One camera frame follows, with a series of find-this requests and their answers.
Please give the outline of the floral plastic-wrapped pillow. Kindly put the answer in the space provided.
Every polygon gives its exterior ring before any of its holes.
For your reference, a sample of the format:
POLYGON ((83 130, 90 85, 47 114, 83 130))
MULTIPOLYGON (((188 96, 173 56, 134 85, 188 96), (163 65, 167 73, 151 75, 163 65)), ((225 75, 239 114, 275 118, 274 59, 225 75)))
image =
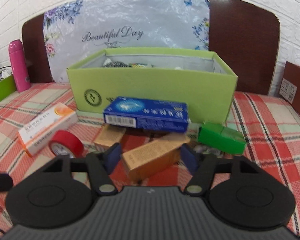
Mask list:
POLYGON ((74 0, 44 14, 43 35, 54 81, 105 48, 208 50, 210 0, 74 0))

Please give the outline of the blue medicine box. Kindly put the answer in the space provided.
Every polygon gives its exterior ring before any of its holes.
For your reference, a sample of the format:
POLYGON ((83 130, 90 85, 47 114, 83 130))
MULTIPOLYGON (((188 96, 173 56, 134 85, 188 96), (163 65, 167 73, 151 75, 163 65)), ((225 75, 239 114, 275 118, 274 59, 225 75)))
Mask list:
POLYGON ((103 110, 106 124, 160 132, 185 133, 190 119, 184 102, 117 97, 103 110))

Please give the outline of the white orange medicine box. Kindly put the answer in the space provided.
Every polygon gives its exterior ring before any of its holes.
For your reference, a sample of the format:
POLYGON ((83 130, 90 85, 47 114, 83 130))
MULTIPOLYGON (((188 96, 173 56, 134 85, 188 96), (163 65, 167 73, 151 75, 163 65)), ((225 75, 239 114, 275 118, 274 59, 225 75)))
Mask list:
POLYGON ((58 130, 66 130, 77 121, 74 110, 57 103, 19 129, 18 138, 27 155, 32 157, 49 143, 58 130))

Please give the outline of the black tape roll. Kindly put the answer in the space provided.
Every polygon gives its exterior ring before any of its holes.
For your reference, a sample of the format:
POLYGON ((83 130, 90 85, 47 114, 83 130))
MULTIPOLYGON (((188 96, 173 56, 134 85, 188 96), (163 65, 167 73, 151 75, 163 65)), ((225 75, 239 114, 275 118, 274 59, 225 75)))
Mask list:
POLYGON ((194 146, 193 150, 194 150, 194 152, 199 153, 199 154, 205 154, 205 155, 213 154, 217 158, 221 158, 224 155, 222 151, 220 151, 216 148, 207 146, 207 145, 203 145, 203 144, 198 144, 198 145, 194 146))

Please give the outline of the brown cardboard shoe box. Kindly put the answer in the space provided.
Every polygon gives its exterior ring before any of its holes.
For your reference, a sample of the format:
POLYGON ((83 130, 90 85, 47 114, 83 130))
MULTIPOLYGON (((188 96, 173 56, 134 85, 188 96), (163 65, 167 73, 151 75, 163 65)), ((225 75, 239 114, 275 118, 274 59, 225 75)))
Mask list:
POLYGON ((279 95, 300 115, 300 66, 286 62, 279 95))

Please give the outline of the dark brown wooden headboard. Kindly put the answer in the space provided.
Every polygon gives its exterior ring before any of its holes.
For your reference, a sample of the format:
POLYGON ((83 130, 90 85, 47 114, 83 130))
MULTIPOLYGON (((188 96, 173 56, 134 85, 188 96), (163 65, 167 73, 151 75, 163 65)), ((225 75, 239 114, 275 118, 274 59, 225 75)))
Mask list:
MULTIPOLYGON (((53 81, 43 36, 43 15, 22 26, 22 41, 32 83, 53 81)), ((210 0, 210 49, 237 74, 237 90, 267 95, 273 79, 280 22, 272 13, 241 0, 210 0)))

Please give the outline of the pink thermos bottle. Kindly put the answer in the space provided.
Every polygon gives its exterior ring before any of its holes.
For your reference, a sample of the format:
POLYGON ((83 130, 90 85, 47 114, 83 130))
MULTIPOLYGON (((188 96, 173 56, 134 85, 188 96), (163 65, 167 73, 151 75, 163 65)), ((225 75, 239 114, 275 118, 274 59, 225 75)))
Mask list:
POLYGON ((31 87, 21 40, 12 41, 8 46, 8 52, 15 85, 17 91, 21 93, 31 87))

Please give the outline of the long gold cardboard box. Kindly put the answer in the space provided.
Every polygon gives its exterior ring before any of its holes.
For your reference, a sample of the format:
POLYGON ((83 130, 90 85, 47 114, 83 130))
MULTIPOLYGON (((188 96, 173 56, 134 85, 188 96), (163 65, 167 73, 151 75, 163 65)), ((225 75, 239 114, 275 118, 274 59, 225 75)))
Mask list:
POLYGON ((169 133, 121 155, 130 180, 144 180, 180 160, 180 148, 190 142, 185 134, 169 133))

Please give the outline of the small green storage bin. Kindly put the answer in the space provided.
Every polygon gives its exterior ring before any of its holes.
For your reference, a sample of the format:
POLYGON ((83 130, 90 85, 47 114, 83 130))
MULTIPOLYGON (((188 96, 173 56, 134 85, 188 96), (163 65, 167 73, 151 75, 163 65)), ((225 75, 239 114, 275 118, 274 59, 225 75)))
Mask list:
POLYGON ((0 101, 17 90, 13 75, 0 81, 0 101))

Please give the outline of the green packet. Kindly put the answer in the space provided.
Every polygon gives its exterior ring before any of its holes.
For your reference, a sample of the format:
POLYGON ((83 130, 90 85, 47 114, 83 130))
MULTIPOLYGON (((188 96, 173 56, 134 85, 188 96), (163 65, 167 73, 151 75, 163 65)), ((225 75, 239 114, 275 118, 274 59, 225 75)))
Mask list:
POLYGON ((211 122, 202 124, 197 140, 227 154, 242 155, 246 146, 246 140, 241 132, 211 122))

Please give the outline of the small gold cardboard box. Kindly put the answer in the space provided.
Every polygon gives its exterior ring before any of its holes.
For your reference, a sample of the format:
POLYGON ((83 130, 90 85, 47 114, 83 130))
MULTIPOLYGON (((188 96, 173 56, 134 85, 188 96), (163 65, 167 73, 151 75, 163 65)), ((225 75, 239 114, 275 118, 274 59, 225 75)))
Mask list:
POLYGON ((113 144, 121 142, 125 132, 124 127, 105 124, 97 134, 94 145, 98 151, 105 151, 113 144))

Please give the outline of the green cardboard shoe box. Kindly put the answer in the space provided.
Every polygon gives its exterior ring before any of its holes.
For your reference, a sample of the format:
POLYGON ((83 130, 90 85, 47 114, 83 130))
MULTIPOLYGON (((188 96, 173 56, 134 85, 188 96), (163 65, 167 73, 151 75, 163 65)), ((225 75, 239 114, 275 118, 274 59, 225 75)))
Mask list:
POLYGON ((102 113, 118 96, 184 102, 192 122, 226 121, 237 75, 213 51, 104 49, 67 70, 77 108, 102 113))

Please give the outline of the red tape roll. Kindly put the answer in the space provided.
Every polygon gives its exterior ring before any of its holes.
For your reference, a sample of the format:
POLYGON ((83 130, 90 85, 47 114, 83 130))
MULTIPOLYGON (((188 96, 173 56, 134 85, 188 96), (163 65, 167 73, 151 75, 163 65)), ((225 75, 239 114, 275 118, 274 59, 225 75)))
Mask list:
POLYGON ((74 134, 58 130, 49 141, 49 149, 54 155, 68 155, 70 158, 83 157, 84 146, 74 134))

